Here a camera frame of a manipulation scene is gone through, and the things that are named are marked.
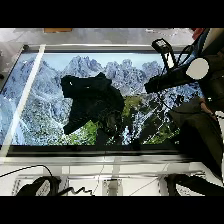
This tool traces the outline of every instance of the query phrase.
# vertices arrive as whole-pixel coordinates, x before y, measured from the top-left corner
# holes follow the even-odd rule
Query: red object
[[[204,31],[205,28],[191,28],[191,29],[192,30],[195,29],[192,38],[196,40],[200,36],[200,34]]]

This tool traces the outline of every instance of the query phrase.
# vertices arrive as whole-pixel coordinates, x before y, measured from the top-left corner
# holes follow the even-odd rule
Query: white circle
[[[204,58],[197,58],[191,62],[186,71],[186,74],[192,79],[198,80],[204,78],[207,75],[208,69],[208,62]]]

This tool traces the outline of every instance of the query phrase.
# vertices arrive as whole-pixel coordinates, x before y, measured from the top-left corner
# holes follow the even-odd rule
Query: rocky mountain
[[[25,63],[18,62],[13,69],[11,76],[0,95],[0,144],[3,143],[12,116],[20,100],[28,76],[31,72],[34,58]],[[134,106],[124,120],[131,120],[132,132],[124,131],[124,144],[127,144],[128,137],[140,137],[145,126],[153,125],[148,136],[158,132],[164,122],[167,122],[165,112],[167,108],[158,101],[156,94],[144,94],[144,84],[161,71],[161,66],[156,62],[148,62],[142,65],[142,69],[132,66],[129,59],[123,60],[121,64],[108,62],[103,68],[96,60],[89,57],[74,57],[63,71],[57,71],[45,61],[41,61],[39,71],[33,82],[26,106],[23,110],[13,144],[20,145],[55,145],[70,144],[71,137],[63,134],[63,126],[68,122],[68,115],[72,105],[72,99],[65,99],[60,85],[60,80],[65,75],[74,75],[80,78],[95,76],[104,72],[112,85],[121,91],[125,99],[129,96],[138,95],[141,107]],[[199,91],[196,84],[175,87],[163,91],[164,101],[172,107],[174,99],[178,94],[184,95],[185,100]]]

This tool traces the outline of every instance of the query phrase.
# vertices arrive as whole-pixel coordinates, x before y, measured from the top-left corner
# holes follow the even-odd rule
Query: sky
[[[142,65],[147,62],[157,61],[163,66],[162,57],[160,54],[137,54],[137,53],[44,53],[45,60],[52,68],[62,71],[72,60],[73,57],[89,57],[90,60],[95,59],[102,67],[105,67],[108,62],[116,61],[121,64],[124,59],[130,59],[132,66],[141,69]],[[22,54],[21,61],[26,61],[31,57],[31,54]]]

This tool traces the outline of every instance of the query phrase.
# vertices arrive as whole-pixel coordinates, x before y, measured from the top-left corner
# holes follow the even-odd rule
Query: mountain image
[[[30,57],[26,61],[18,61],[0,94],[0,144],[4,141],[34,60],[35,57]],[[64,69],[58,70],[43,58],[12,144],[95,144],[98,124],[91,121],[74,133],[64,135],[63,126],[68,123],[72,99],[64,98],[60,82],[66,75],[88,78],[99,72],[112,80],[112,85],[120,90],[125,101],[122,144],[130,143],[133,138],[139,138],[141,143],[159,143],[173,134],[166,117],[168,108],[156,94],[146,94],[144,84],[161,71],[162,67],[157,61],[146,62],[141,68],[136,68],[128,58],[119,63],[108,61],[101,65],[95,59],[79,55],[65,64]],[[169,107],[173,107],[178,95],[184,96],[187,101],[197,94],[202,95],[197,83],[194,83],[162,91],[160,96]]]

